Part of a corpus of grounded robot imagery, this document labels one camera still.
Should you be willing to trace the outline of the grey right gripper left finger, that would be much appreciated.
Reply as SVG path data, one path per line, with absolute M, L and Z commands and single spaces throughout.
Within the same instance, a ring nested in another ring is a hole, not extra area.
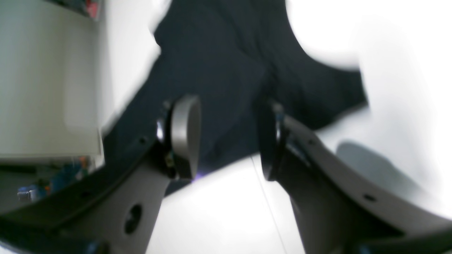
M 185 95 L 113 161 L 39 201 L 1 215 L 1 248 L 17 254 L 143 254 L 172 180 L 196 176 L 201 102 Z

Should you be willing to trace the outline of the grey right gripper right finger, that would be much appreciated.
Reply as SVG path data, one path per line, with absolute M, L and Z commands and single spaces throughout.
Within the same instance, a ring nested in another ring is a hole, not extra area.
M 332 153 L 274 101 L 260 104 L 263 175 L 289 195 L 307 254 L 451 253 L 451 218 L 383 156 Z

